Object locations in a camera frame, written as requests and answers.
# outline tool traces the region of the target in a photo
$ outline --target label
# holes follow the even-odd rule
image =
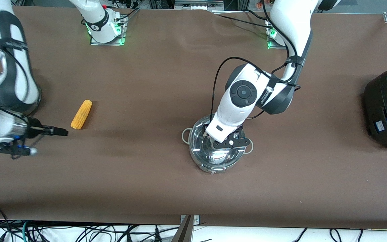
[[[378,122],[376,122],[376,129],[379,131],[379,132],[382,132],[384,130],[384,126],[383,126],[383,122],[380,120]]]

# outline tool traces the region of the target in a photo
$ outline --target corn cob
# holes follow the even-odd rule
[[[90,109],[92,107],[92,102],[90,100],[85,100],[80,106],[79,110],[74,116],[73,121],[71,121],[71,127],[73,129],[79,130],[83,127],[83,124],[86,121],[87,116],[89,115]]]

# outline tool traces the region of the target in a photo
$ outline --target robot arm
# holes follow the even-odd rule
[[[23,27],[9,0],[0,0],[0,62],[0,153],[33,155],[36,150],[24,146],[26,138],[66,136],[64,129],[41,125],[23,115],[36,108],[40,92],[31,74]]]
[[[290,105],[295,84],[301,73],[312,32],[313,11],[329,10],[340,0],[276,0],[270,18],[289,52],[282,78],[257,69],[251,64],[235,68],[225,93],[206,133],[222,143],[250,115],[255,106],[269,114],[284,112]]]
[[[89,34],[100,43],[108,43],[118,35],[116,29],[120,13],[104,9],[99,0],[69,0],[81,13]]]

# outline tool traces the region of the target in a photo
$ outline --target button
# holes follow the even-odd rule
[[[247,99],[247,101],[249,102],[249,105],[256,100],[257,96],[258,96],[258,93],[256,91],[252,91],[252,95],[250,96],[249,99]]]
[[[241,86],[241,81],[236,81],[234,84],[232,84],[230,92],[231,92],[232,94],[237,93],[237,88],[238,88],[239,86]]]
[[[237,90],[237,95],[243,99],[250,97],[250,93],[251,91],[247,86],[241,86]]]
[[[253,102],[255,102],[256,100],[256,95],[252,95],[249,99],[247,99],[247,102],[250,104],[252,104]]]
[[[241,99],[241,98],[239,98],[238,96],[233,96],[233,97],[231,98],[231,100],[232,100],[232,103],[233,103],[235,106],[239,107],[239,108],[242,108],[242,107],[246,107],[246,106],[247,106],[246,100]]]

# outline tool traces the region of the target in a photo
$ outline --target brown tabletop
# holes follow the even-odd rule
[[[90,46],[75,8],[15,13],[43,89],[36,117],[70,133],[42,139],[35,157],[0,154],[9,219],[177,224],[180,214],[201,214],[209,225],[387,228],[387,149],[367,135],[360,99],[387,70],[381,15],[314,14],[292,105],[246,121],[255,150],[211,176],[181,132],[209,113],[225,58],[269,72],[284,62],[284,50],[267,49],[264,29],[206,11],[141,10],[125,46]],[[221,70],[217,103],[240,64]],[[85,99],[92,113],[73,130]]]

